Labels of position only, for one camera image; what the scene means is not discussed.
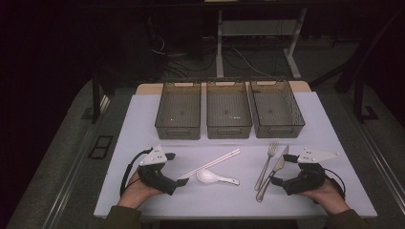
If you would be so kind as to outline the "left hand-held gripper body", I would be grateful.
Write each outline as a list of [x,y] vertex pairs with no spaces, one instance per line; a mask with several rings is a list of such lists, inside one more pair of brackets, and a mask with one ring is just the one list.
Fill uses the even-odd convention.
[[145,152],[145,157],[139,163],[139,178],[147,186],[172,196],[177,189],[175,180],[166,177],[161,169],[167,161],[165,153],[160,145]]

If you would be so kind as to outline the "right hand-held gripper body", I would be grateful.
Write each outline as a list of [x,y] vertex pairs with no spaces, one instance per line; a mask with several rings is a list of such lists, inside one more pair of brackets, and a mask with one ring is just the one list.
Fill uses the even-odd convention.
[[297,177],[283,180],[281,187],[289,196],[317,189],[327,177],[321,162],[338,157],[340,157],[339,153],[305,148],[298,156],[298,162],[296,163],[300,168]]

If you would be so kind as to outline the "metal table knife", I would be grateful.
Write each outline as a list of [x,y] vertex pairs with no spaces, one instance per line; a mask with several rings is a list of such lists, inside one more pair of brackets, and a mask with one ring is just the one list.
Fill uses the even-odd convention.
[[257,200],[258,202],[262,202],[262,201],[263,201],[264,195],[265,195],[265,193],[266,193],[266,188],[268,187],[268,185],[269,185],[269,183],[270,183],[270,179],[271,179],[272,177],[274,177],[274,175],[275,175],[279,170],[281,170],[281,169],[284,167],[285,160],[284,160],[284,158],[283,158],[283,155],[287,155],[288,152],[289,152],[289,146],[287,145],[286,148],[285,148],[285,150],[281,153],[281,155],[280,155],[278,161],[277,161],[276,164],[274,165],[272,171],[269,173],[269,175],[268,175],[266,178],[263,179],[263,182],[262,182],[262,185],[261,185],[260,189],[259,189],[258,191],[256,191],[256,192],[257,192],[256,200]]

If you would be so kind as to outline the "white soup spoon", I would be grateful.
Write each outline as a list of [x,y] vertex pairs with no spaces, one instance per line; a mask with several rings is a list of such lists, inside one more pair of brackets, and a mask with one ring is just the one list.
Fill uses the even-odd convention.
[[226,182],[237,186],[240,185],[240,181],[238,179],[230,177],[221,177],[206,169],[200,170],[197,173],[197,178],[200,182],[203,183]]

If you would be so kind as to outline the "transparent brown storage bin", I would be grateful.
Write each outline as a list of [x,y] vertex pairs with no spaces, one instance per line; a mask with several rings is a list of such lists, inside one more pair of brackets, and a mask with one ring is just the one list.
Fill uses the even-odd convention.
[[248,98],[258,138],[296,138],[306,125],[287,81],[251,78]]
[[209,139],[249,138],[252,119],[242,79],[206,83],[206,126]]
[[201,137],[200,81],[163,84],[155,128],[160,139],[198,140]]

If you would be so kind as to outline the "person's left hand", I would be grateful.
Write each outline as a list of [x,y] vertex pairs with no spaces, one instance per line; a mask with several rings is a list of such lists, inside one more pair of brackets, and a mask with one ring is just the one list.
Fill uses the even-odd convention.
[[139,174],[134,172],[128,181],[117,206],[138,209],[147,199],[160,195],[161,191],[145,185],[140,181]]

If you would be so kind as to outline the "person's right hand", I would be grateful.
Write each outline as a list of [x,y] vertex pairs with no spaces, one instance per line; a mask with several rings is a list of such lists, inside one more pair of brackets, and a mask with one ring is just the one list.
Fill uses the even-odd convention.
[[305,191],[302,196],[316,201],[329,215],[337,215],[350,210],[336,187],[328,180],[317,189]]

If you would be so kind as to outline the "metal fork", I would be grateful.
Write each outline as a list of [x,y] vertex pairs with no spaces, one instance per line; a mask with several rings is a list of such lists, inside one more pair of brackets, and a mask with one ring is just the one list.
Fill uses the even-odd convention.
[[273,143],[271,143],[269,145],[269,147],[267,149],[267,159],[266,159],[265,165],[264,165],[264,167],[263,167],[263,169],[261,171],[261,174],[259,175],[259,177],[258,177],[258,179],[256,181],[256,184],[254,186],[255,191],[258,191],[260,189],[260,187],[262,185],[262,182],[263,182],[263,179],[264,179],[265,174],[266,174],[268,164],[269,164],[270,160],[276,155],[276,153],[278,151],[278,146],[279,146],[278,141],[275,141],[275,142],[273,142]]

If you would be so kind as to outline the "wooden board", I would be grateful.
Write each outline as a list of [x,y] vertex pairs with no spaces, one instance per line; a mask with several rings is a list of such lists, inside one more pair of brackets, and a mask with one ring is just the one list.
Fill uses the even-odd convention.
[[[305,81],[289,81],[291,89],[297,92],[310,92],[311,88]],[[138,86],[136,95],[140,94],[161,94],[163,88],[162,83],[145,83]]]

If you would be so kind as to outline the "black metal stand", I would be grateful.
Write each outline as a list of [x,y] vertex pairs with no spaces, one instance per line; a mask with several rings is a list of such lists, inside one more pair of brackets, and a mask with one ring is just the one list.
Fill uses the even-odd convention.
[[360,123],[366,120],[377,120],[378,116],[371,106],[363,105],[364,81],[357,79],[354,82],[353,113]]
[[93,117],[92,123],[96,124],[101,114],[105,112],[109,103],[108,87],[106,79],[100,71],[94,71],[92,74],[92,100]]

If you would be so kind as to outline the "metal floor rail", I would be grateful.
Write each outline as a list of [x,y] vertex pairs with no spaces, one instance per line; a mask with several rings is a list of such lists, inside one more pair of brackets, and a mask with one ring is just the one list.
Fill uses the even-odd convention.
[[89,109],[83,98],[74,101],[41,165],[50,199],[41,229],[94,229],[101,225],[94,210],[107,163],[88,158],[101,125],[99,119],[81,117]]
[[381,120],[353,122],[349,149],[355,171],[373,203],[390,203],[405,214],[405,130]]

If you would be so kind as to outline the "white metal desk frame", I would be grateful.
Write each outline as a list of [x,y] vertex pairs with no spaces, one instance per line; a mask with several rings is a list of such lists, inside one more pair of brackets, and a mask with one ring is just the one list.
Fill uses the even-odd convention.
[[224,20],[223,12],[218,12],[216,74],[224,77],[223,38],[229,36],[289,36],[289,46],[283,49],[285,59],[292,76],[300,79],[301,74],[294,60],[295,51],[301,29],[304,25],[308,9],[302,8],[296,19],[268,20]]

